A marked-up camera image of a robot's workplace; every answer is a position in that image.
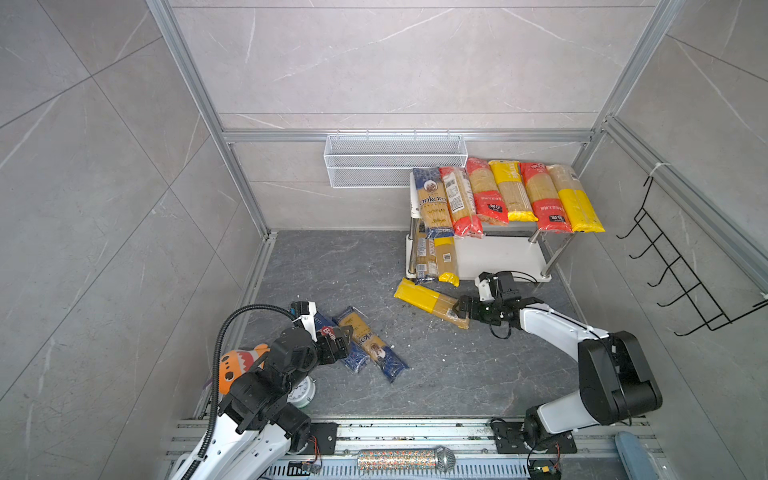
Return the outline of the red end long spaghetti bag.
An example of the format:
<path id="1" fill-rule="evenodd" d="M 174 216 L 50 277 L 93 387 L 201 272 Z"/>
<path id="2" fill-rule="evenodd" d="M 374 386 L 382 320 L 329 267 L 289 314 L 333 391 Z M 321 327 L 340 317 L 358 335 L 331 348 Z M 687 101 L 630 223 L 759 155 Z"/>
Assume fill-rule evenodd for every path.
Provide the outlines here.
<path id="1" fill-rule="evenodd" d="M 506 225 L 508 210 L 489 164 L 471 157 L 467 159 L 465 168 L 479 218 L 492 225 Z"/>

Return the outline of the red white label spaghetti bag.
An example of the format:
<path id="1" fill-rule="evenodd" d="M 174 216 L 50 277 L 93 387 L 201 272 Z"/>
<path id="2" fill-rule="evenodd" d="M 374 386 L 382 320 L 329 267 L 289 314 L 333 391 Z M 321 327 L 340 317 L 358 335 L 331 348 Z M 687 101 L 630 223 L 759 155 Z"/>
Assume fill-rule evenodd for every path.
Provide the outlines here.
<path id="1" fill-rule="evenodd" d="M 454 234 L 459 237 L 482 238 L 484 231 L 477 214 L 469 177 L 463 168 L 441 167 Z"/>

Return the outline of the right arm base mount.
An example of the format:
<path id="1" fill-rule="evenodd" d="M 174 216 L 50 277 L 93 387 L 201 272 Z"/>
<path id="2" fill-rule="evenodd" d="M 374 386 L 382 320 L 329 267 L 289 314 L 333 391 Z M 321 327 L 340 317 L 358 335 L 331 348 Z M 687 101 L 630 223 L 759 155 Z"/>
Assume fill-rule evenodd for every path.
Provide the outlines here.
<path id="1" fill-rule="evenodd" d="M 511 421 L 493 418 L 488 426 L 492 431 L 499 454 L 574 454 L 577 447 L 571 431 L 550 434 L 536 422 Z"/>

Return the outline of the red horizontal spaghetti bag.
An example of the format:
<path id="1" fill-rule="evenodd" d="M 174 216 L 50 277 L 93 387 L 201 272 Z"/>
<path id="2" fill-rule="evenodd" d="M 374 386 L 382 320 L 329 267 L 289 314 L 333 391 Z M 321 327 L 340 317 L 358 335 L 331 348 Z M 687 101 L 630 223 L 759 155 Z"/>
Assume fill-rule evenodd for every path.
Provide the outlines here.
<path id="1" fill-rule="evenodd" d="M 523 184 L 541 231 L 572 233 L 565 208 L 544 164 L 521 163 Z"/>

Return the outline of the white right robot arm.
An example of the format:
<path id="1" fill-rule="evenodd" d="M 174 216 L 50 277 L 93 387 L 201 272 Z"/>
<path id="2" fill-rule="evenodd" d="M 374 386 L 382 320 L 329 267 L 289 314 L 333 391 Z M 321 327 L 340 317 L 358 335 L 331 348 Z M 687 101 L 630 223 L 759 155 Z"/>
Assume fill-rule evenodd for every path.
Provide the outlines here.
<path id="1" fill-rule="evenodd" d="M 639 340 L 627 331 L 609 332 L 553 309 L 514 287 L 513 271 L 483 272 L 478 294 L 452 306 L 461 319 L 491 328 L 505 324 L 564 352 L 577 362 L 578 389 L 526 411 L 521 437 L 531 451 L 546 451 L 582 428 L 630 421 L 661 408 L 663 396 Z"/>

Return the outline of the yellow end spaghetti bag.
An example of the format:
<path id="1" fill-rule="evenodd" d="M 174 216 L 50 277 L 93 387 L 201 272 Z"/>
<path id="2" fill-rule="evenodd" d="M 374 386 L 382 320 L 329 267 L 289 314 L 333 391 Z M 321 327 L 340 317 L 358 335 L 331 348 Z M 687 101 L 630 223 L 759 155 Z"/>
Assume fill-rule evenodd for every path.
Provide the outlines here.
<path id="1" fill-rule="evenodd" d="M 438 280 L 454 287 L 460 284 L 455 242 L 452 237 L 433 240 Z"/>
<path id="2" fill-rule="evenodd" d="M 460 329 L 469 328 L 470 319 L 466 315 L 460 316 L 454 310 L 458 303 L 456 298 L 416 285 L 407 278 L 401 280 L 394 293 L 394 298 L 447 321 Z"/>

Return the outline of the yellow Stature spaghetti bag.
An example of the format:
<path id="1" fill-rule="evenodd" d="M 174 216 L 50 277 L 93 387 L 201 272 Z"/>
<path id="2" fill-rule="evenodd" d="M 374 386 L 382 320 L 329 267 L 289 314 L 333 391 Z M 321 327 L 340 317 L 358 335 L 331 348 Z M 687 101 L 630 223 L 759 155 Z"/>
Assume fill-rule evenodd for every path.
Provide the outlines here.
<path id="1" fill-rule="evenodd" d="M 520 163 L 511 160 L 491 160 L 489 166 L 497 188 L 505 202 L 509 222 L 537 222 L 523 184 Z"/>

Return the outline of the blue clear spaghetti bag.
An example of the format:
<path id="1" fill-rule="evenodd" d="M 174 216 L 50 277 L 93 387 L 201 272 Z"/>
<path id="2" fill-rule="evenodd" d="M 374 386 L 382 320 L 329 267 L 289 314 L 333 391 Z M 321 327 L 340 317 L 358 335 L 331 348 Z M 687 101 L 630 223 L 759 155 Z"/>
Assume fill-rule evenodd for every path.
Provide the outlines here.
<path id="1" fill-rule="evenodd" d="M 348 307 L 336 316 L 334 321 L 340 327 L 352 328 L 352 339 L 355 344 L 379 367 L 390 383 L 409 369 L 407 363 L 371 329 L 364 316 L 355 307 Z"/>

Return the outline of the yellow clear spaghetti bag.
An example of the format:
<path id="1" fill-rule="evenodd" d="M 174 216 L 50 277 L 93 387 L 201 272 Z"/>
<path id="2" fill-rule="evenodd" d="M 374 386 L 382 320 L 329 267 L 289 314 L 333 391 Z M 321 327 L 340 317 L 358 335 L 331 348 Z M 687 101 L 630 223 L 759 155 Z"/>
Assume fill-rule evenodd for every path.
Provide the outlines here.
<path id="1" fill-rule="evenodd" d="M 549 165 L 547 170 L 572 230 L 580 233 L 603 233 L 605 228 L 575 171 L 570 166 L 560 164 Z"/>

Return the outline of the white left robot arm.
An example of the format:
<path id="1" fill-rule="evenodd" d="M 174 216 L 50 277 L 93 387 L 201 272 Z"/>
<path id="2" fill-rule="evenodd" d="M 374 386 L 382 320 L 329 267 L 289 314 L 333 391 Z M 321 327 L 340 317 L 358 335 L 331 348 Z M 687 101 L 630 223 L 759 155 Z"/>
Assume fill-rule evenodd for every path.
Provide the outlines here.
<path id="1" fill-rule="evenodd" d="M 226 394 L 220 392 L 222 345 L 239 316 L 252 311 L 280 314 L 291 321 Z M 322 465 L 321 444 L 311 419 L 289 397 L 316 367 L 346 358 L 353 329 L 332 326 L 318 332 L 314 304 L 296 302 L 290 310 L 268 304 L 245 305 L 227 317 L 216 338 L 212 362 L 211 411 L 206 431 L 178 463 L 174 479 L 258 479 L 287 454 L 306 451 L 299 468 L 312 474 Z"/>

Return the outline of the blue yellow Ankara spaghetti bag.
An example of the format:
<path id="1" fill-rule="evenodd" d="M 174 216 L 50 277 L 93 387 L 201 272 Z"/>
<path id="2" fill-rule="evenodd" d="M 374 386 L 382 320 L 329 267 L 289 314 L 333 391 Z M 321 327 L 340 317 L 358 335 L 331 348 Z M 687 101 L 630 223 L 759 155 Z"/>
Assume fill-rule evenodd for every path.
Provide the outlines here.
<path id="1" fill-rule="evenodd" d="M 438 168 L 412 170 L 418 197 L 418 208 L 428 238 L 450 238 L 454 235 L 448 199 Z"/>

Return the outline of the blue Barilla spaghetti box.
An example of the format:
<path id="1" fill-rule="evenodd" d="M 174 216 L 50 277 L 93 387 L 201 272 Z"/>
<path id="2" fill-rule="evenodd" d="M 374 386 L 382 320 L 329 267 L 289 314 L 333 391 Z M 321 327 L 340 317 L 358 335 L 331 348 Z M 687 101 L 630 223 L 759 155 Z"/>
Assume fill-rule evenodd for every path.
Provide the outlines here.
<path id="1" fill-rule="evenodd" d="M 322 313 L 315 314 L 314 323 L 318 337 L 322 334 L 330 334 L 333 328 L 338 327 L 338 324 L 334 320 L 325 317 Z M 353 340 L 349 342 L 347 351 L 348 355 L 342 360 L 343 364 L 353 373 L 360 373 L 367 365 L 369 356 Z"/>

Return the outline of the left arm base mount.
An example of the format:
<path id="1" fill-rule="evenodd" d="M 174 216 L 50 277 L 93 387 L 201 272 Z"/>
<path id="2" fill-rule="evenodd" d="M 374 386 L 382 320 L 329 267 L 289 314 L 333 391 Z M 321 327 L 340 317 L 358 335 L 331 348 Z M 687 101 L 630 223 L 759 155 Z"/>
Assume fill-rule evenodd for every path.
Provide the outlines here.
<path id="1" fill-rule="evenodd" d="M 312 423 L 306 434 L 301 434 L 291 441 L 291 454 L 309 455 L 314 457 L 318 452 L 321 456 L 334 455 L 339 424 L 334 422 Z"/>

